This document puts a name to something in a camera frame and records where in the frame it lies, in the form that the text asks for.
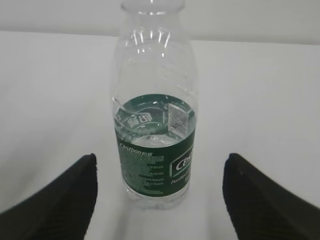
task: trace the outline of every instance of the green label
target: green label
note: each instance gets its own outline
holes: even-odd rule
[[[143,147],[117,134],[122,177],[137,193],[163,197],[181,190],[190,179],[195,131],[167,147]]]

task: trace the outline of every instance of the brand logo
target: brand logo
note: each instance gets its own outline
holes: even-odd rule
[[[193,146],[191,146],[184,154],[179,156],[170,164],[170,177],[175,177],[182,173],[192,160]]]

